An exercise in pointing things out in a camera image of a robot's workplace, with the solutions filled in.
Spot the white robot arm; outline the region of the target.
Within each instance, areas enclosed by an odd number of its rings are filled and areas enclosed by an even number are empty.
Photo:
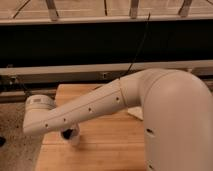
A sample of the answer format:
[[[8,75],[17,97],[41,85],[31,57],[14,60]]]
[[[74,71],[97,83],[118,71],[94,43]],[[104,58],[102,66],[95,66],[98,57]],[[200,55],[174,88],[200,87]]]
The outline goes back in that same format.
[[[213,94],[201,79],[186,71],[139,71],[61,106],[46,95],[30,96],[23,132],[62,132],[137,106],[143,113],[147,171],[213,171]]]

